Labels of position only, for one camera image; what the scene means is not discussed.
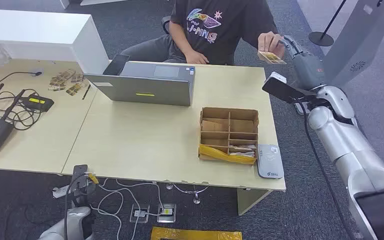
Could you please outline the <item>person's right hand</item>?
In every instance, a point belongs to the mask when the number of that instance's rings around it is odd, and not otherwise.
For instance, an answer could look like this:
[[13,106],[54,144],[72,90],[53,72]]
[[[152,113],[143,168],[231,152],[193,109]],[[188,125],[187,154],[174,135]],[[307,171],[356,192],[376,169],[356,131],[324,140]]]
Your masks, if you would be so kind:
[[201,53],[195,51],[195,50],[188,50],[186,53],[184,53],[186,62],[188,64],[202,64],[206,65],[209,64],[209,60]]

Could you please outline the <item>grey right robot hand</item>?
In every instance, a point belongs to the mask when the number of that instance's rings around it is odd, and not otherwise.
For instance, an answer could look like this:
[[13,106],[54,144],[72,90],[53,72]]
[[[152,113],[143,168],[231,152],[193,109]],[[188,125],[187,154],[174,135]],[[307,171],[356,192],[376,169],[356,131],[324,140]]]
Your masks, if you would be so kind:
[[284,35],[280,42],[292,58],[297,74],[297,86],[300,89],[314,91],[326,85],[322,61],[302,47],[291,36]]

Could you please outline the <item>person's left hand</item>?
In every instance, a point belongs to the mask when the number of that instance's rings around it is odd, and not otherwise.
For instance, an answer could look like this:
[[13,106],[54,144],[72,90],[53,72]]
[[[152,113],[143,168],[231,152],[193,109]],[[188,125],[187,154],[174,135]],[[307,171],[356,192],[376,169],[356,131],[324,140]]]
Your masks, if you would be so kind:
[[270,52],[283,58],[285,54],[285,46],[281,43],[284,37],[280,34],[274,34],[272,31],[267,33],[261,33],[258,37],[259,52]]

